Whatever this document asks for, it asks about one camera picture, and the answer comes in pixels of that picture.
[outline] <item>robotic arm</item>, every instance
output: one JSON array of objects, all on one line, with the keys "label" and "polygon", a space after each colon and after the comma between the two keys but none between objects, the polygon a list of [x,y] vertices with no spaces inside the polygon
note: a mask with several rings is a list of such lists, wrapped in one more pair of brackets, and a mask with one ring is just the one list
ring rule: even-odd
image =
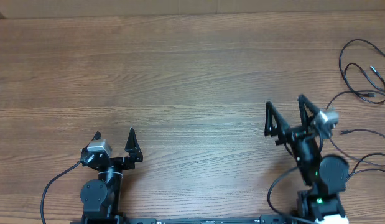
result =
[{"label": "robotic arm", "polygon": [[129,156],[111,158],[112,148],[97,132],[89,145],[82,149],[80,162],[98,171],[98,179],[88,181],[80,192],[83,202],[82,223],[123,224],[130,223],[126,216],[118,212],[122,171],[134,169],[143,156],[137,143],[134,129],[130,129],[124,148]]},{"label": "robotic arm", "polygon": [[[298,192],[298,217],[321,224],[347,224],[339,192],[346,189],[348,163],[340,156],[322,157],[322,141],[330,139],[338,122],[334,110],[322,111],[304,95],[298,98],[302,125],[291,128],[271,102],[266,103],[265,136],[278,136],[276,145],[290,145],[291,155],[308,191]],[[320,139],[318,147],[315,137]]]}]

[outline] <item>wooden table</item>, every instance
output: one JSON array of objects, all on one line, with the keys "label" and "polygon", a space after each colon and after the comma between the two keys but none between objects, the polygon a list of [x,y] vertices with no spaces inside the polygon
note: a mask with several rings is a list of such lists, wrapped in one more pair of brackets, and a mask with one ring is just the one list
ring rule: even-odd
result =
[{"label": "wooden table", "polygon": [[[264,137],[264,103],[293,125],[299,94],[325,107],[347,90],[338,54],[355,38],[385,51],[385,11],[0,20],[0,223],[41,223],[48,181],[80,158],[95,131],[125,155],[130,126],[144,162],[124,172],[129,217],[272,213],[267,190],[295,162]],[[352,45],[343,61],[374,65],[385,79],[385,58],[367,45]],[[357,70],[349,78],[370,87]],[[341,148],[385,153],[379,136],[338,134],[385,134],[385,104],[344,95],[333,105]],[[326,141],[323,153],[336,150]],[[80,189],[96,177],[80,166],[58,179],[47,223],[80,218]],[[302,189],[296,172],[274,189],[274,205],[294,209]],[[357,175],[341,199],[351,223],[385,223],[385,174]]]}]

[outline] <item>wire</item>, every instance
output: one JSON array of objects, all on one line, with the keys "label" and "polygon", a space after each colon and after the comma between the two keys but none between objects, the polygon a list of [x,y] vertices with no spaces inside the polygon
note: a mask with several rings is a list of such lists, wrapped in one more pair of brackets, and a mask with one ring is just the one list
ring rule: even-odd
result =
[{"label": "wire", "polygon": [[352,129],[352,130],[343,130],[343,131],[340,131],[340,134],[343,135],[343,134],[349,134],[349,133],[353,133],[353,132],[356,132],[356,131],[366,131],[366,132],[370,132],[370,133],[374,133],[374,134],[377,134],[377,135],[380,135],[382,136],[384,139],[385,139],[385,135],[377,132],[377,131],[372,131],[372,130],[368,130],[368,129]]},{"label": "wire", "polygon": [[[380,91],[376,91],[376,90],[357,90],[356,91],[357,93],[367,93],[367,94],[362,94],[363,96],[366,96],[366,97],[375,97],[376,94],[375,93],[378,93],[382,96],[385,96],[385,93],[382,93]],[[326,110],[329,108],[329,106],[334,102],[334,100],[336,98],[338,98],[339,96],[343,95],[343,94],[346,94],[346,93],[353,93],[353,91],[343,91],[339,94],[337,94],[335,97],[333,97],[332,100],[330,100],[330,102],[328,103],[327,107],[326,107]]]},{"label": "wire", "polygon": [[347,181],[348,181],[350,178],[352,178],[353,175],[359,174],[359,173],[362,173],[362,172],[367,172],[367,171],[380,171],[380,172],[385,173],[385,170],[378,169],[378,168],[370,168],[370,169],[360,170],[360,171],[356,171],[356,172],[351,173],[351,174],[348,176]]},{"label": "wire", "polygon": [[334,142],[332,139],[329,139],[329,141],[333,144],[333,146],[339,151],[341,152],[343,155],[345,155],[346,157],[349,157],[350,159],[352,160],[355,160],[355,161],[358,161],[359,163],[363,162],[363,163],[366,163],[366,164],[369,164],[369,165],[373,165],[373,166],[378,166],[378,167],[385,167],[385,165],[382,165],[382,164],[377,164],[377,163],[374,163],[374,162],[368,162],[368,161],[365,161],[365,160],[362,160],[362,159],[358,159],[357,157],[354,157],[354,156],[351,156],[349,155],[348,153],[346,153],[345,151],[343,151],[342,149],[340,149]]},{"label": "wire", "polygon": [[69,172],[69,171],[73,170],[74,168],[76,168],[77,166],[79,166],[79,164],[80,164],[80,161],[78,161],[75,165],[71,166],[71,168],[63,171],[62,173],[60,173],[59,175],[54,177],[52,180],[50,180],[50,182],[47,184],[47,186],[45,186],[44,191],[43,191],[43,195],[42,195],[42,202],[40,203],[40,216],[42,217],[43,224],[45,224],[45,218],[44,218],[44,198],[45,198],[45,194],[47,193],[47,190],[49,189],[50,185],[54,181],[56,181],[62,175],[66,174],[67,172]]},{"label": "wire", "polygon": [[351,171],[351,173],[348,175],[347,180],[350,179],[354,174],[357,173],[357,172],[355,172],[355,170],[358,168],[359,164],[360,164],[361,162],[363,162],[365,158],[370,157],[370,156],[384,156],[384,157],[385,157],[385,154],[384,154],[384,153],[381,153],[381,152],[375,152],[375,153],[370,153],[370,154],[368,154],[368,155],[362,157],[362,159],[360,159],[360,160],[356,163],[356,165],[354,166],[354,169],[353,169],[353,170]]},{"label": "wire", "polygon": [[323,148],[323,139],[322,139],[322,135],[321,135],[321,132],[319,132],[319,153],[322,152],[322,148]]},{"label": "wire", "polygon": [[284,146],[286,148],[286,151],[293,157],[292,151],[289,149],[289,147],[287,147],[286,143],[284,144]]},{"label": "wire", "polygon": [[[355,42],[355,41],[361,41],[361,42],[365,42],[367,44],[369,44],[370,46],[372,46],[376,51],[378,51],[379,54],[381,54],[383,57],[385,57],[385,53],[383,53],[377,46],[375,46],[374,44],[372,44],[371,42],[367,41],[367,40],[363,40],[363,39],[354,39],[354,40],[351,40],[349,41],[347,44],[344,45],[344,47],[342,48],[341,52],[340,52],[340,56],[339,56],[339,70],[340,70],[340,73],[341,73],[341,76],[343,77],[344,79],[344,82],[346,83],[347,87],[350,89],[350,92],[354,93],[356,96],[360,97],[362,100],[368,102],[368,103],[374,103],[374,104],[381,104],[381,103],[384,103],[385,102],[385,97],[383,100],[381,101],[371,101],[371,100],[368,100],[366,97],[372,97],[372,96],[368,96],[368,95],[363,95],[360,93],[360,91],[356,91],[354,90],[350,83],[348,82],[347,80],[347,70],[348,68],[351,66],[351,65],[354,65],[356,67],[359,68],[359,70],[361,70],[361,73],[365,76],[365,78],[370,82],[370,84],[377,90],[379,90],[380,92],[385,92],[385,89],[382,89],[380,87],[378,87],[376,84],[374,84],[374,82],[372,81],[372,79],[370,79],[370,77],[368,77],[368,75],[366,74],[366,72],[356,63],[349,63],[345,69],[343,70],[342,67],[341,67],[341,60],[342,60],[342,57],[343,57],[343,53],[344,53],[344,50],[352,43],[352,42]],[[384,79],[380,76],[380,74],[378,73],[378,71],[376,71],[376,69],[374,69],[372,66],[371,66],[371,69],[372,71],[376,74],[376,76],[381,80],[381,82],[383,83],[384,87],[385,87],[385,81]],[[377,91],[375,90],[368,90],[367,91],[368,93],[377,93]]]},{"label": "wire", "polygon": [[286,213],[283,213],[283,212],[280,212],[278,211],[276,208],[274,208],[274,206],[272,205],[271,203],[271,192],[273,190],[273,188],[275,187],[276,184],[278,184],[279,181],[281,181],[283,178],[285,178],[286,176],[288,176],[290,173],[292,173],[293,171],[297,170],[298,167],[293,167],[291,168],[290,170],[286,171],[284,174],[282,174],[281,176],[279,176],[272,184],[271,186],[269,187],[268,189],[268,194],[267,194],[267,202],[268,202],[268,205],[271,207],[271,209],[278,213],[279,215],[287,218],[287,219],[291,219],[291,220],[297,220],[297,221],[300,221],[300,222],[303,222],[303,223],[308,223],[308,224],[315,224],[313,221],[310,221],[310,220],[306,220],[304,218],[299,218],[299,217],[294,217],[292,215],[289,215],[289,214],[286,214]]}]

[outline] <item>cable connector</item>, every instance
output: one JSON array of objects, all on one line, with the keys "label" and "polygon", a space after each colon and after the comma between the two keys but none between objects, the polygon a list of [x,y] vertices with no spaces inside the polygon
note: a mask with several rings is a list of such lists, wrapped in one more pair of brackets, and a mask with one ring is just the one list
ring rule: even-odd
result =
[{"label": "cable connector", "polygon": [[364,97],[376,97],[375,93],[364,93],[364,94],[360,94],[360,95],[364,96]]},{"label": "cable connector", "polygon": [[372,70],[372,72],[375,73],[379,78],[381,78],[380,73],[379,73],[376,69],[374,69],[374,67],[373,67],[372,65],[371,65],[371,70]]},{"label": "cable connector", "polygon": [[340,131],[340,135],[348,134],[348,133],[352,133],[352,132],[353,132],[352,130],[342,130],[342,131]]}]

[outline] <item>black cable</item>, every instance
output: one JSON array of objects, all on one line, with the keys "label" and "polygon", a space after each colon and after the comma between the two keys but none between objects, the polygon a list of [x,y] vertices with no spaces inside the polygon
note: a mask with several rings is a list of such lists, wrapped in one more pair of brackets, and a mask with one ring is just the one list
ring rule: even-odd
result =
[{"label": "black cable", "polygon": [[341,135],[343,135],[343,134],[349,134],[349,133],[353,133],[353,132],[356,132],[356,131],[366,131],[366,132],[370,132],[370,133],[373,133],[373,134],[380,135],[380,136],[382,136],[382,137],[385,139],[385,135],[383,135],[382,133],[379,133],[379,132],[377,132],[377,131],[368,130],[368,129],[343,130],[343,131],[340,131],[340,134],[341,134]]},{"label": "black cable", "polygon": [[287,147],[286,143],[284,144],[284,146],[286,148],[286,151],[293,157],[292,151],[289,149],[289,147]]},{"label": "black cable", "polygon": [[284,174],[282,174],[281,176],[279,176],[272,184],[271,186],[269,187],[268,189],[268,194],[267,194],[267,202],[268,202],[268,205],[271,207],[271,209],[278,213],[279,215],[281,215],[282,217],[285,217],[287,219],[290,219],[290,220],[297,220],[299,222],[303,222],[303,223],[308,223],[308,224],[315,224],[313,221],[310,221],[310,220],[306,220],[304,218],[299,218],[299,217],[294,217],[292,215],[289,215],[289,214],[286,214],[286,213],[283,213],[283,212],[280,212],[278,211],[276,208],[274,208],[274,206],[272,206],[272,203],[271,203],[271,192],[273,190],[273,188],[275,187],[276,184],[278,184],[279,181],[281,181],[283,178],[285,178],[287,175],[289,175],[291,172],[297,170],[298,167],[293,167],[291,168],[290,170],[286,171]]},{"label": "black cable", "polygon": [[74,168],[76,168],[77,166],[79,166],[80,164],[80,161],[78,161],[75,165],[71,166],[71,168],[63,171],[62,173],[60,173],[59,175],[57,175],[56,177],[54,177],[52,180],[50,180],[50,182],[47,184],[47,186],[45,186],[44,188],[44,191],[43,191],[43,195],[42,195],[42,202],[40,203],[40,216],[42,217],[42,222],[43,224],[45,224],[45,218],[44,218],[44,198],[45,198],[45,194],[47,193],[47,190],[49,189],[50,185],[56,181],[58,178],[60,178],[62,175],[66,174],[67,172],[73,170]]},{"label": "black cable", "polygon": [[322,152],[322,148],[323,148],[323,139],[322,139],[322,135],[321,135],[321,132],[319,132],[319,153]]},{"label": "black cable", "polygon": [[[351,40],[349,41],[347,44],[344,45],[344,47],[342,48],[341,52],[340,52],[340,56],[339,56],[339,70],[340,70],[340,73],[341,73],[341,76],[343,77],[344,79],[344,82],[346,83],[347,87],[350,89],[350,92],[351,93],[354,93],[356,96],[360,97],[362,100],[368,102],[368,103],[374,103],[374,104],[381,104],[381,103],[384,103],[385,102],[385,97],[383,100],[381,101],[371,101],[371,100],[368,100],[366,97],[368,97],[367,95],[363,95],[360,93],[360,91],[356,91],[354,90],[350,83],[348,82],[347,80],[347,70],[348,68],[350,67],[350,65],[354,65],[356,67],[358,67],[360,70],[361,70],[361,73],[365,76],[365,78],[370,82],[370,84],[377,90],[379,90],[380,92],[385,92],[385,89],[382,89],[380,87],[378,87],[376,84],[374,84],[374,82],[370,79],[370,77],[368,77],[368,75],[366,74],[366,72],[356,63],[349,63],[345,69],[343,70],[342,67],[341,67],[341,60],[342,60],[342,57],[343,57],[343,52],[344,50],[352,43],[352,42],[355,42],[355,41],[361,41],[361,42],[365,42],[367,44],[369,44],[370,46],[372,46],[376,51],[378,51],[379,54],[381,54],[383,57],[385,57],[385,53],[383,53],[377,46],[375,46],[374,44],[372,44],[371,42],[367,41],[367,40],[363,40],[363,39],[354,39],[354,40]],[[376,76],[381,80],[381,82],[383,83],[384,87],[385,87],[385,81],[384,79],[382,78],[382,76],[380,76],[379,72],[376,71],[376,69],[374,69],[373,67],[371,67],[372,71],[376,74]],[[377,91],[375,90],[368,90],[367,91],[368,93],[377,93]]]},{"label": "black cable", "polygon": [[360,164],[361,162],[363,162],[364,159],[367,158],[367,157],[369,157],[369,156],[384,156],[384,157],[385,157],[385,154],[384,154],[384,153],[381,153],[381,152],[375,152],[375,153],[370,153],[370,154],[368,154],[368,155],[362,157],[362,158],[356,163],[356,165],[354,166],[354,169],[351,171],[351,173],[348,175],[347,180],[348,180],[352,175],[354,175],[355,170],[358,168],[359,164]]},{"label": "black cable", "polygon": [[359,173],[367,172],[367,171],[380,171],[380,172],[385,173],[385,170],[378,169],[378,168],[370,168],[370,169],[360,170],[360,171],[352,172],[352,173],[348,176],[347,181],[348,181],[350,178],[352,178],[355,174],[359,174]]},{"label": "black cable", "polygon": [[[342,67],[341,67],[341,61],[342,61],[342,57],[343,57],[343,52],[344,50],[347,48],[347,46],[349,46],[350,43],[354,42],[354,41],[361,41],[361,42],[364,42],[364,43],[367,43],[369,44],[370,46],[372,46],[379,54],[381,54],[383,57],[385,57],[385,53],[382,52],[379,48],[377,48],[374,44],[372,44],[371,42],[367,41],[367,40],[363,40],[363,39],[354,39],[354,40],[351,40],[349,41],[347,44],[344,45],[344,47],[342,48],[341,52],[340,52],[340,57],[339,57],[339,70],[340,70],[340,73],[341,73],[341,76],[343,77],[347,87],[350,89],[349,91],[343,91],[339,94],[337,94],[335,97],[332,98],[332,100],[330,100],[329,104],[327,105],[326,109],[329,108],[329,106],[333,103],[333,101],[335,99],[337,99],[339,96],[341,95],[344,95],[346,93],[354,93],[356,96],[360,97],[362,100],[368,102],[368,103],[372,103],[372,104],[382,104],[385,102],[385,89],[382,89],[380,87],[378,87],[376,84],[374,84],[374,82],[370,79],[370,77],[368,77],[368,75],[366,74],[366,72],[359,66],[357,65],[356,63],[349,63],[345,69],[343,70]],[[358,67],[361,71],[361,73],[365,76],[365,78],[370,82],[370,84],[377,90],[354,90],[350,83],[348,82],[347,80],[347,70],[348,70],[348,67],[350,65],[354,65],[356,67]],[[379,72],[376,71],[376,69],[374,69],[372,66],[371,66],[371,69],[372,71],[376,74],[376,76],[382,81],[384,87],[385,87],[385,81],[384,79],[380,76]],[[382,96],[384,96],[384,99],[382,101],[371,101],[371,100],[368,100],[367,98],[369,97],[375,97],[376,94],[380,94]],[[366,131],[366,132],[370,132],[370,133],[374,133],[374,134],[377,134],[377,135],[380,135],[382,136],[384,139],[385,139],[385,135],[377,132],[377,131],[372,131],[372,130],[368,130],[368,129],[354,129],[354,130],[344,130],[344,131],[341,131],[340,134],[348,134],[348,133],[352,133],[352,132],[355,132],[355,131]],[[341,150],[334,142],[332,139],[329,139],[329,141],[333,144],[333,146],[338,150],[340,151],[343,155],[345,155],[346,157],[349,157],[350,159],[353,159],[353,160],[356,160],[358,161],[357,164],[355,165],[355,168],[353,169],[353,171],[351,172],[351,174],[349,175],[349,177],[351,177],[351,175],[354,175],[355,173],[355,170],[356,168],[359,166],[359,164],[361,162],[363,163],[366,163],[366,164],[370,164],[370,165],[374,165],[374,166],[378,166],[378,167],[385,167],[385,164],[376,164],[376,163],[373,163],[373,162],[368,162],[368,161],[365,161],[364,159],[369,157],[369,156],[375,156],[375,155],[378,155],[378,156],[384,156],[385,157],[385,154],[383,153],[372,153],[372,154],[368,154],[366,156],[364,156],[362,159],[358,159],[356,157],[353,157],[349,154],[347,154],[346,152],[344,152],[343,150]]]}]

